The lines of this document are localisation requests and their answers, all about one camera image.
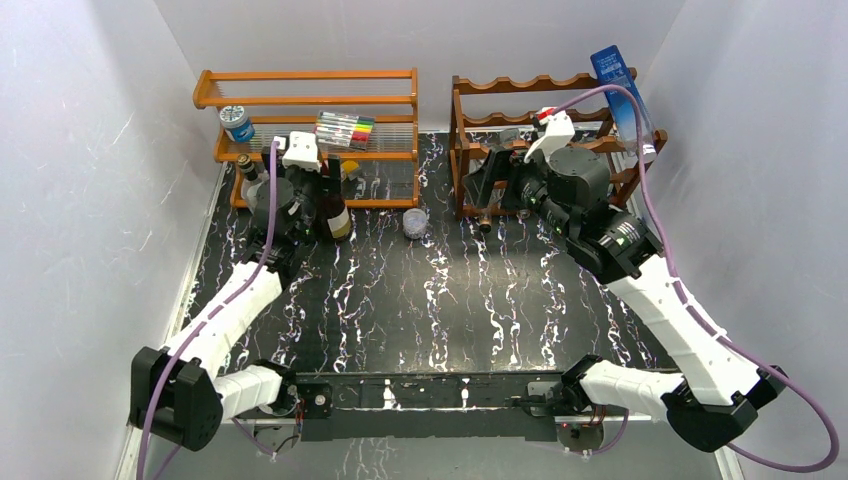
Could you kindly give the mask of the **dark red bottle gold cap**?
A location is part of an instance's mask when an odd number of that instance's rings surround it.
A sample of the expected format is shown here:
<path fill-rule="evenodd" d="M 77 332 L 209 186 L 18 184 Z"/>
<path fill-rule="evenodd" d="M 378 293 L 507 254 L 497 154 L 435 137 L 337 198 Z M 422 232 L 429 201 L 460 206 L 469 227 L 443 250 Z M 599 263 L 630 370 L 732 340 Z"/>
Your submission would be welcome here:
<path fill-rule="evenodd" d="M 349 238 L 352 229 L 351 217 L 342 191 L 340 193 L 328 193 L 326 189 L 327 166 L 322 176 L 323 212 L 328 232 L 335 242 L 342 242 Z"/>

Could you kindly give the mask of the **clear square liquor bottle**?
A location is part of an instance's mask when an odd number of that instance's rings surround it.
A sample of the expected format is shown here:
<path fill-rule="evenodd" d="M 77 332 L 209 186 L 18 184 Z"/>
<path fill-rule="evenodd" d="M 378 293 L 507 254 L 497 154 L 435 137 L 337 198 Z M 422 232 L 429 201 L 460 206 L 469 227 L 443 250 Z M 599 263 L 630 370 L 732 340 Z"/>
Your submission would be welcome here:
<path fill-rule="evenodd" d="M 259 187 L 265 184 L 270 176 L 262 162 L 252 161 L 246 153 L 238 156 L 236 164 L 242 175 L 241 198 L 245 201 L 247 208 L 253 212 L 257 205 Z"/>

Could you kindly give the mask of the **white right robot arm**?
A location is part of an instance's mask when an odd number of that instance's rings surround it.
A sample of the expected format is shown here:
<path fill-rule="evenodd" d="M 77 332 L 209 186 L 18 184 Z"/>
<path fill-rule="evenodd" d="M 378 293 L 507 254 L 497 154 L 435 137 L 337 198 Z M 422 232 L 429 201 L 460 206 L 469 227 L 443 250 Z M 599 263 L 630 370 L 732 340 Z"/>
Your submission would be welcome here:
<path fill-rule="evenodd" d="M 678 297 L 680 283 L 668 271 L 660 240 L 609 203 L 610 177 L 607 163 L 583 148 L 564 147 L 550 156 L 535 152 L 522 160 L 494 146 L 462 180 L 478 208 L 489 206 L 502 183 L 501 205 L 544 220 L 574 261 L 636 313 L 677 367 L 660 373 L 586 355 L 553 388 L 531 394 L 522 406 L 549 415 L 622 407 L 667 422 L 700 451 L 716 451 L 746 431 L 782 384 L 693 319 Z"/>

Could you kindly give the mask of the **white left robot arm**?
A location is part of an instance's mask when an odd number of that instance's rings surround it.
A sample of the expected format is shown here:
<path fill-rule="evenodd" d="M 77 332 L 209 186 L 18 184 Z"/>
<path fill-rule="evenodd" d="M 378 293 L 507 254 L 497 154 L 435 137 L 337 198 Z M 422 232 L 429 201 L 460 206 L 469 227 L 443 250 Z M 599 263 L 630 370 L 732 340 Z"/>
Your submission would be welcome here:
<path fill-rule="evenodd" d="M 322 200 L 341 188 L 338 156 L 306 167 L 286 158 L 264 183 L 265 212 L 229 279 L 201 312 L 158 348 L 144 347 L 131 362 L 129 422 L 147 436 L 199 451 L 219 425 L 259 409 L 290 417 L 304 409 L 295 372 L 257 360 L 223 375 L 221 365 L 251 324 L 297 278 L 317 243 Z"/>

